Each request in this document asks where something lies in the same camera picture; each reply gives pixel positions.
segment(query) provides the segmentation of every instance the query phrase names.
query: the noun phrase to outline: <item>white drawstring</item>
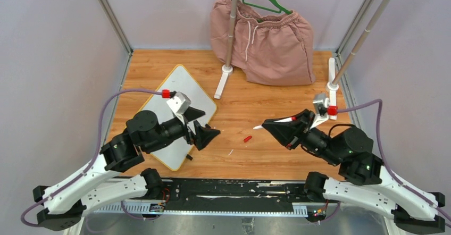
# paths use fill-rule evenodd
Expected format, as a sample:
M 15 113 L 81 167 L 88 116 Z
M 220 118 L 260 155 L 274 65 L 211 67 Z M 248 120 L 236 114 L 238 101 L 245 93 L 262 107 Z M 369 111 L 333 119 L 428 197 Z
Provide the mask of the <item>white drawstring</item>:
M 251 42 L 251 45 L 254 44 L 255 30 L 256 30 L 257 28 L 258 28 L 258 25 L 257 25 L 257 27 L 254 28 L 254 33 L 252 33 L 252 42 Z
M 247 61 L 247 49 L 249 48 L 249 44 L 250 44 L 250 22 L 247 21 L 247 25 L 249 26 L 249 37 L 247 38 L 247 46 L 246 46 L 246 50 L 244 51 L 246 53 L 246 61 Z
M 247 49 L 249 48 L 249 44 L 254 44 L 254 36 L 255 36 L 255 30 L 258 28 L 258 25 L 254 28 L 254 32 L 252 33 L 252 42 L 250 41 L 250 22 L 247 21 L 247 25 L 249 26 L 249 36 L 247 37 L 247 46 L 246 50 L 244 51 L 246 54 L 246 60 L 247 61 Z

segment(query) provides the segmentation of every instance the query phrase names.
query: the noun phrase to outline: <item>pink pants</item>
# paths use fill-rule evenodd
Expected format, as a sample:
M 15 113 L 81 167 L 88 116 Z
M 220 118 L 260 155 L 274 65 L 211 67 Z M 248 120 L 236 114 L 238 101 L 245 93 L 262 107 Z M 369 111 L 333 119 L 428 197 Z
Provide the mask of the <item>pink pants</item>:
M 213 52 L 226 60 L 231 0 L 217 0 L 210 14 Z M 260 16 L 238 1 L 233 42 L 233 66 L 249 82 L 264 85 L 309 85 L 315 81 L 313 29 L 297 12 Z

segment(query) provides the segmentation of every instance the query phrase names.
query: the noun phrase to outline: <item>wooden floor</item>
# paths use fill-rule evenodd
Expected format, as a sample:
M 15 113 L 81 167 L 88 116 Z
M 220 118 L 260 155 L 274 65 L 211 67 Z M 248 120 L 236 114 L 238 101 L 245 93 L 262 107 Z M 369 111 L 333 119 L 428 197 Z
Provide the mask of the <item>wooden floor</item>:
M 342 179 L 338 168 L 297 148 L 287 150 L 264 129 L 253 130 L 265 119 L 297 114 L 313 109 L 312 99 L 325 91 L 330 52 L 315 52 L 316 82 L 310 86 L 274 87 L 246 82 L 245 74 L 235 69 L 229 78 L 210 125 L 221 130 L 205 149 L 191 150 L 192 161 L 186 160 L 178 171 L 171 171 L 158 160 L 145 154 L 145 162 L 131 168 L 126 175 L 139 174 L 143 169 L 156 168 L 162 177 L 245 178 L 304 180 L 310 171 L 318 171 Z M 204 90 L 213 96 L 221 77 L 221 62 L 211 51 L 137 50 L 133 53 L 124 89 L 156 89 L 177 64 L 183 64 Z M 338 93 L 339 108 L 345 107 Z M 147 94 L 122 95 L 112 123 L 110 138 L 121 133 L 125 122 L 149 98 Z M 349 123 L 347 114 L 337 121 L 328 121 L 319 129 L 328 131 L 335 123 Z M 244 143 L 243 139 L 252 135 Z

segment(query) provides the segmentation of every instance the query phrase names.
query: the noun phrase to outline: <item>white wall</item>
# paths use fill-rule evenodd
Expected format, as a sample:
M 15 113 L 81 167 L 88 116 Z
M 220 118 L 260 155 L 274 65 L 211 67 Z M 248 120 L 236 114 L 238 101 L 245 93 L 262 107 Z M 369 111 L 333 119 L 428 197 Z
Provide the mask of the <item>white wall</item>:
M 134 48 L 162 49 L 210 49 L 209 15 L 214 1 L 108 0 Z M 277 1 L 311 23 L 316 49 L 329 49 L 338 47 L 363 0 Z
M 450 19 L 449 0 L 392 0 L 347 72 L 359 104 L 384 101 L 381 137 L 388 162 L 417 187 L 443 192 L 448 213 Z M 361 115 L 375 138 L 376 109 Z
M 127 55 L 97 0 L 0 0 L 0 14 L 0 233 L 53 234 L 20 214 L 91 158 Z

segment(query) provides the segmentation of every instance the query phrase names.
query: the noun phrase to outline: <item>red connector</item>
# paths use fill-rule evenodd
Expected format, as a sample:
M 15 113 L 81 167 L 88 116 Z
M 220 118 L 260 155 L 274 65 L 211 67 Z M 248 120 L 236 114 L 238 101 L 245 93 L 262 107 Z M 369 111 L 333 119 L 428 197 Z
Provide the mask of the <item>red connector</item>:
M 329 106 L 327 108 L 327 114 L 329 114 L 329 115 L 337 115 L 338 114 L 338 106 Z
M 245 139 L 243 140 L 244 143 L 248 142 L 251 138 L 252 138 L 252 136 L 248 136 L 247 138 L 245 138 Z
M 171 92 L 169 90 L 162 90 L 161 97 L 163 98 L 171 98 Z

